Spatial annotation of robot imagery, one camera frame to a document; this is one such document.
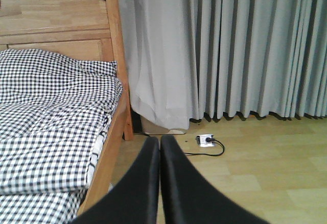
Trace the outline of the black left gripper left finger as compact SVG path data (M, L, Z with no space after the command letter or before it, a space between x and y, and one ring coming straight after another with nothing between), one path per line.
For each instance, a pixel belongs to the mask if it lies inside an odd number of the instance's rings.
M159 167L158 139L148 137L114 188L72 223L156 223Z

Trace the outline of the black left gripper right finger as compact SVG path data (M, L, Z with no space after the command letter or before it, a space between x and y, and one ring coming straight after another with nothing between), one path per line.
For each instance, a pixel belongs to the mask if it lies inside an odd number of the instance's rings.
M166 223L266 223L211 185L172 135L160 140L160 184Z

